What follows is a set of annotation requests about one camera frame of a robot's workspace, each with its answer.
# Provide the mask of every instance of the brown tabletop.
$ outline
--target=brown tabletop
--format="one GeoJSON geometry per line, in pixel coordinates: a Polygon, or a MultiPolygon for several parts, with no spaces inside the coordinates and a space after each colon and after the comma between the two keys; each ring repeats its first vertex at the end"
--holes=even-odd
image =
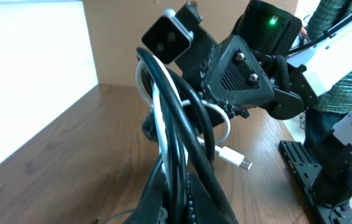
{"type": "MultiPolygon", "coordinates": [[[[141,124],[148,112],[133,87],[94,87],[0,164],[0,223],[101,222],[137,205],[158,147],[141,124]]],[[[215,172],[240,223],[308,223],[304,201],[279,155],[292,140],[261,109],[231,121],[225,146],[254,162],[215,172]]],[[[224,126],[215,128],[219,136],[224,126]]],[[[127,215],[113,223],[122,223],[127,215]]]]}

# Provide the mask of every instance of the beige wall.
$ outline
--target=beige wall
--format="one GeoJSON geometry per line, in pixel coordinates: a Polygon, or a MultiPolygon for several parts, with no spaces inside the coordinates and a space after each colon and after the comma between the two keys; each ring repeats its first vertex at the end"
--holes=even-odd
{"type": "MultiPolygon", "coordinates": [[[[99,83],[135,85],[141,37],[164,9],[186,0],[83,0],[99,83]]],[[[201,25],[217,42],[226,38],[249,0],[201,0],[201,25]]],[[[298,0],[266,0],[294,14],[298,0]]]]}

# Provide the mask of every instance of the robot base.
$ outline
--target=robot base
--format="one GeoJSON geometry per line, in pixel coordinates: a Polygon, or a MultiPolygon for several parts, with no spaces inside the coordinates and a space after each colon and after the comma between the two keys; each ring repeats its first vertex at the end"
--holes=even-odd
{"type": "Polygon", "coordinates": [[[335,208],[331,212],[331,206],[325,207],[315,203],[313,200],[311,186],[322,167],[313,159],[302,143],[281,141],[279,151],[284,158],[291,176],[294,177],[299,189],[305,196],[307,205],[313,216],[317,219],[317,222],[324,224],[352,224],[352,209],[349,205],[335,208]]]}

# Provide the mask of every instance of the plaid shirt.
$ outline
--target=plaid shirt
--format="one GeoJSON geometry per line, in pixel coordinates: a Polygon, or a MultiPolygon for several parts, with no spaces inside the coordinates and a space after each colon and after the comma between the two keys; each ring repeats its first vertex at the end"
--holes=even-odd
{"type": "MultiPolygon", "coordinates": [[[[307,32],[314,40],[352,13],[352,0],[321,0],[308,22],[307,32]]],[[[313,108],[322,112],[349,113],[352,110],[352,72],[319,97],[313,108]]]]}

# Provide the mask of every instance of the black vent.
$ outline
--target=black vent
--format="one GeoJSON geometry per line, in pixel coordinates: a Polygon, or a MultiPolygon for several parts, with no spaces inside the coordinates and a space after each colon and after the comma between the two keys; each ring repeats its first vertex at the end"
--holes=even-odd
{"type": "Polygon", "coordinates": [[[221,85],[228,91],[241,91],[249,89],[243,76],[232,62],[227,65],[226,71],[221,79],[221,85]]]}

